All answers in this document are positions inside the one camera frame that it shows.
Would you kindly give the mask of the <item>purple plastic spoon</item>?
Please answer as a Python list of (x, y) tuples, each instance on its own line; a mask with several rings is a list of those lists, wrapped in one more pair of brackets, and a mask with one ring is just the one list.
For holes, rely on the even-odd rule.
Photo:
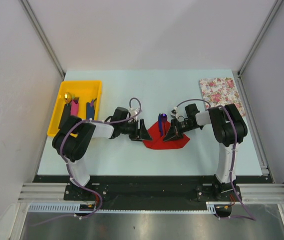
[(166, 135), (166, 122), (168, 120), (168, 117), (165, 113), (162, 113), (160, 115), (160, 119), (161, 119), (161, 125), (162, 125), (162, 135)]

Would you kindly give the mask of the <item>red paper napkin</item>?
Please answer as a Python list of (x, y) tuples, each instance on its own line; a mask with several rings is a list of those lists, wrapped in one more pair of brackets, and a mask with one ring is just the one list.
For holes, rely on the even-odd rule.
[(151, 136), (152, 141), (143, 140), (145, 147), (152, 150), (175, 150), (183, 148), (190, 138), (183, 134), (183, 138), (179, 140), (164, 142), (164, 135), (160, 135), (158, 122), (155, 122), (149, 129), (148, 134)]

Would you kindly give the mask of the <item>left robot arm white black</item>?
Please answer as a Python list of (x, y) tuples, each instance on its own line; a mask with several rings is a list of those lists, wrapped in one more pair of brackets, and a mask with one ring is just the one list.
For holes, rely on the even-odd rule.
[(90, 174), (81, 159), (94, 138), (114, 139), (120, 135), (128, 135), (132, 141), (151, 141), (144, 120), (137, 119), (141, 110), (129, 111), (117, 107), (110, 121), (92, 119), (82, 120), (71, 115), (52, 140), (52, 147), (65, 161), (70, 181), (76, 185), (75, 194), (82, 200), (92, 195), (92, 187), (88, 185)]

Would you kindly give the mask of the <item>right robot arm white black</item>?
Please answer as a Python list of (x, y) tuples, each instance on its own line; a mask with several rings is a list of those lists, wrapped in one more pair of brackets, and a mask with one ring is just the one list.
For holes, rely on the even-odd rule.
[(180, 121), (177, 108), (172, 110), (170, 128), (164, 135), (164, 142), (181, 140), (184, 133), (202, 129), (211, 125), (214, 137), (219, 143), (219, 161), (217, 171), (213, 176), (212, 185), (205, 192), (204, 187), (197, 189), (197, 194), (203, 193), (206, 199), (232, 201), (237, 198), (236, 189), (236, 155), (248, 128), (235, 104), (220, 105), (200, 112), (195, 103), (185, 107), (186, 117)]

